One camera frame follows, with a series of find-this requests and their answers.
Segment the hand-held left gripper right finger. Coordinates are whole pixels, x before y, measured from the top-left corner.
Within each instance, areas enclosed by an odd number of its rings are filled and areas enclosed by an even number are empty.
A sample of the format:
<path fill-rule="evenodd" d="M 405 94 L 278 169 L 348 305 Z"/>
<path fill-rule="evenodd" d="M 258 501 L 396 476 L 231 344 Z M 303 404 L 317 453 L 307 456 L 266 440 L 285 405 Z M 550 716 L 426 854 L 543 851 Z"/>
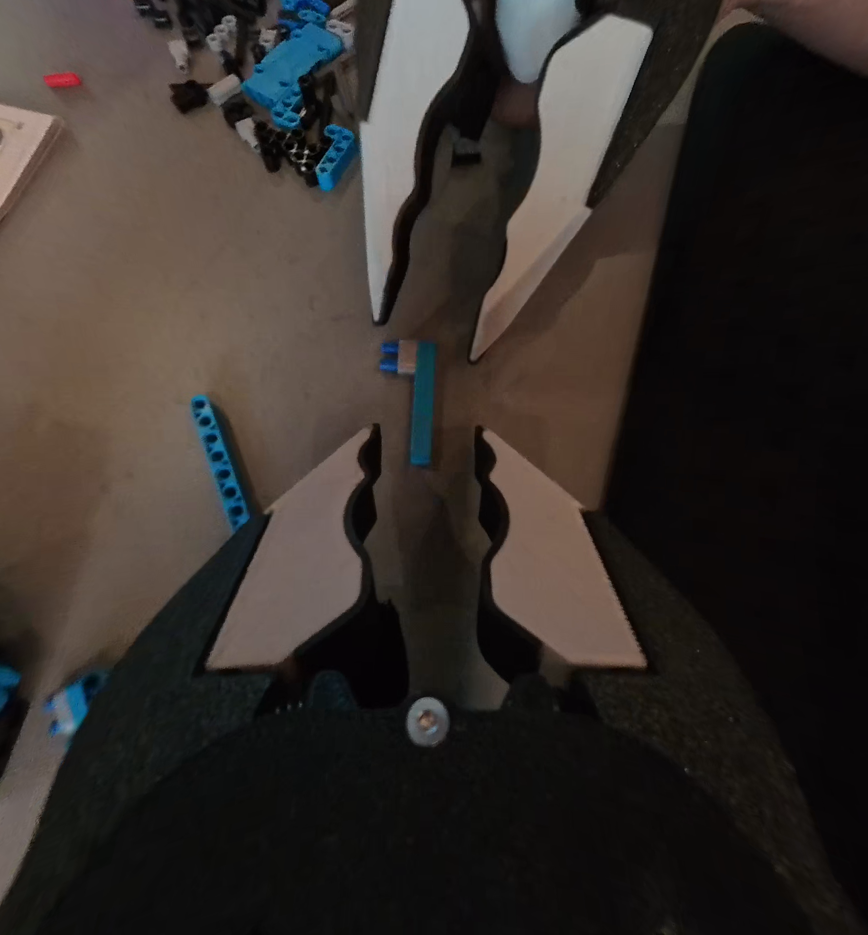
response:
<path fill-rule="evenodd" d="M 488 665 L 538 669 L 550 651 L 573 669 L 646 669 L 582 504 L 484 427 L 474 474 L 489 541 L 477 616 Z"/>

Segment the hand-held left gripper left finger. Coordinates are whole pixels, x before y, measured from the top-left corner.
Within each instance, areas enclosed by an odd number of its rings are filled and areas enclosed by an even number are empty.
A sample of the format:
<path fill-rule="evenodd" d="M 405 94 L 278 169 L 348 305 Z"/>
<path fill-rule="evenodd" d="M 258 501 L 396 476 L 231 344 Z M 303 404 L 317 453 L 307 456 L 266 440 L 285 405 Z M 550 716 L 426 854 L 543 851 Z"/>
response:
<path fill-rule="evenodd" d="M 374 594 L 366 546 L 378 520 L 381 426 L 359 429 L 265 511 L 264 532 L 206 658 L 263 671 L 307 650 Z"/>

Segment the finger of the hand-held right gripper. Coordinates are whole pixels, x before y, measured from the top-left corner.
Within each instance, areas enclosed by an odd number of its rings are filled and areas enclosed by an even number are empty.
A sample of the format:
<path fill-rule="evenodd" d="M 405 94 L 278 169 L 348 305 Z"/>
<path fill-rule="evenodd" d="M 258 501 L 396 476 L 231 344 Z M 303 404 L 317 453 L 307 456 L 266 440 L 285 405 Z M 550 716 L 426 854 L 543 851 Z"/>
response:
<path fill-rule="evenodd" d="M 468 2 L 388 7 L 360 157 L 372 320 L 386 324 L 405 280 L 410 241 L 432 190 L 436 150 L 473 50 Z"/>
<path fill-rule="evenodd" d="M 550 52 L 537 96 L 536 167 L 509 218 L 497 278 L 482 298 L 470 363 L 509 328 L 591 216 L 592 185 L 652 38 L 650 25 L 609 13 Z"/>

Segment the blue perforated beam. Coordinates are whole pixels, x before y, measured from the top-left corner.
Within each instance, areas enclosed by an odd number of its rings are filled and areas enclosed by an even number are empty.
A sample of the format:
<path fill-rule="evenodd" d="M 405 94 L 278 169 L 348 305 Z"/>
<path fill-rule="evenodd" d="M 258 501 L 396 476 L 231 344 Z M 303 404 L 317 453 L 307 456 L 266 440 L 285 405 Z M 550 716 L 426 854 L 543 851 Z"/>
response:
<path fill-rule="evenodd" d="M 436 414 L 437 347 L 433 342 L 416 344 L 409 440 L 409 462 L 428 468 L 433 457 Z"/>
<path fill-rule="evenodd" d="M 222 511 L 235 534 L 252 519 L 254 508 L 231 428 L 221 408 L 206 394 L 191 398 L 190 412 Z"/>

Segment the person's right forearm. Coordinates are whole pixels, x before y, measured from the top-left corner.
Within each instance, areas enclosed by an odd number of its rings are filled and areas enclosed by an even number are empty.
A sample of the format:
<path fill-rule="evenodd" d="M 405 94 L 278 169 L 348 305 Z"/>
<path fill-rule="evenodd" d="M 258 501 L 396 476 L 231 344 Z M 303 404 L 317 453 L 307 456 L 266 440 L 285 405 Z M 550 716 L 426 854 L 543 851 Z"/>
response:
<path fill-rule="evenodd" d="M 718 19 L 738 10 L 825 59 L 868 77 L 868 1 L 725 1 Z"/>

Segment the grey desk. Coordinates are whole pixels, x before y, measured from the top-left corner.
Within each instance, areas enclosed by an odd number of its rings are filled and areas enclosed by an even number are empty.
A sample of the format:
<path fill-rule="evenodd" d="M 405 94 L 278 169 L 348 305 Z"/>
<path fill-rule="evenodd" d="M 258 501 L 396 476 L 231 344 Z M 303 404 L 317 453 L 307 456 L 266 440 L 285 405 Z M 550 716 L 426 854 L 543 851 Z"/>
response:
<path fill-rule="evenodd" d="M 218 112 L 171 106 L 165 40 L 130 2 L 0 2 L 0 102 L 64 122 L 0 224 L 0 631 L 31 698 L 0 784 L 0 898 L 63 754 L 41 699 L 116 661 L 228 536 L 195 394 L 222 407 L 264 506 L 381 425 L 369 551 L 412 686 L 498 702 L 472 632 L 473 428 L 598 504 L 689 99 L 470 367 L 496 197 L 527 155 L 493 132 L 481 167 L 452 170 L 442 147 L 399 306 L 376 328 L 358 168 L 333 193 L 267 174 Z M 82 85 L 47 87 L 57 72 Z M 413 378 L 379 370 L 381 343 L 404 339 L 437 347 L 427 468 L 409 462 Z"/>

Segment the pile of small building bricks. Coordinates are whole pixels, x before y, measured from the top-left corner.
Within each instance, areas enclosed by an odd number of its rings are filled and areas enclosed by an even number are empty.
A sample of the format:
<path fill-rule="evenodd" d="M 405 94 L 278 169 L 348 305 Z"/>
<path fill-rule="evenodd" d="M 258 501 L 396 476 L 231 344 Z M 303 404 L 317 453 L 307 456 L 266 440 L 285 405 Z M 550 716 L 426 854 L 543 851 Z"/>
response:
<path fill-rule="evenodd" d="M 217 110 L 266 172 L 333 191 L 355 162 L 355 2 L 133 2 L 169 33 L 175 110 Z"/>

